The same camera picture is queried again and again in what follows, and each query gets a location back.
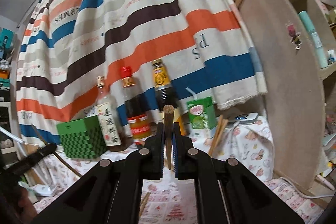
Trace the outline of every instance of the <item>white cable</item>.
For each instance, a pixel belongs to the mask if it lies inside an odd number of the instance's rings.
[[[18,143],[17,146],[19,147],[19,150],[21,151],[23,156],[27,157],[27,153],[26,153],[25,149],[21,146],[21,144]],[[32,169],[37,174],[37,176],[40,178],[40,180],[43,182],[43,184],[50,187],[49,183],[46,181],[46,179],[43,177],[43,175],[41,175],[40,172],[35,167],[32,167]]]
[[[16,140],[18,143],[24,143],[24,141],[22,139],[20,139],[19,137],[16,137],[15,135],[13,135],[12,133],[8,132],[7,130],[5,130],[3,127],[0,127],[0,131],[7,135],[8,137],[12,138],[13,140]]]
[[[334,195],[318,195],[318,196],[309,196],[309,195],[304,195],[303,193],[301,193],[295,186],[294,184],[289,180],[289,179],[286,179],[286,178],[279,178],[279,179],[283,179],[285,180],[286,182],[288,182],[291,186],[293,186],[293,188],[297,191],[297,193],[302,196],[303,198],[308,198],[308,199],[313,199],[313,198],[332,198]]]

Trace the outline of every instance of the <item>striped curtain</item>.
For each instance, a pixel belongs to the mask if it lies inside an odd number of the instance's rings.
[[[192,99],[186,87],[228,108],[266,91],[257,84],[255,54],[226,0],[40,0],[17,67],[21,133],[33,143],[34,124],[48,142],[60,143],[56,124],[90,112],[99,75],[129,130],[123,66],[132,67],[146,110],[158,121],[151,66],[157,58],[184,112]]]

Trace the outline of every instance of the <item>red object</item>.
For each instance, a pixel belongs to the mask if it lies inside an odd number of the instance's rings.
[[[121,69],[121,78],[131,77],[132,76],[132,68],[131,67],[123,67]]]

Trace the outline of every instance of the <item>metal rivet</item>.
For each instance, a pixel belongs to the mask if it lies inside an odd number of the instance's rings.
[[[107,160],[107,159],[101,160],[101,161],[99,162],[99,165],[100,165],[101,167],[109,166],[109,165],[110,165],[110,161]]]
[[[190,148],[190,149],[188,150],[188,153],[189,153],[190,155],[197,155],[197,154],[198,154],[198,150],[197,150],[196,148]]]
[[[230,164],[231,166],[236,166],[236,165],[238,165],[238,161],[237,161],[237,159],[235,159],[235,158],[229,158],[229,159],[227,160],[227,163]]]
[[[149,150],[147,148],[142,148],[142,149],[139,150],[139,153],[141,155],[147,155],[147,154],[149,154]]]

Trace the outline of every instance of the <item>bottle label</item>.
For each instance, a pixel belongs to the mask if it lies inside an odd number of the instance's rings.
[[[163,120],[163,116],[164,116],[163,112],[160,112],[160,116],[161,116],[161,121],[163,122],[164,121]],[[182,121],[182,117],[181,117],[180,109],[179,108],[174,109],[174,122],[178,122],[179,123],[181,135],[182,136],[186,136],[187,133],[184,130],[183,121]]]
[[[127,121],[131,128],[133,139],[136,144],[141,144],[139,140],[144,141],[152,134],[146,114],[127,118]]]
[[[112,116],[111,104],[97,105],[95,109],[106,146],[120,145],[121,140]]]
[[[162,66],[161,68],[153,69],[153,74],[156,88],[164,85],[170,85],[170,80],[164,66]]]
[[[312,33],[311,37],[312,37],[312,39],[314,41],[314,44],[315,44],[316,48],[322,47],[322,42],[321,42],[321,39],[320,39],[320,37],[319,37],[319,35],[318,35],[317,32]]]
[[[132,76],[123,78],[122,81],[123,81],[123,88],[127,86],[131,86],[131,85],[135,85],[135,81]]]

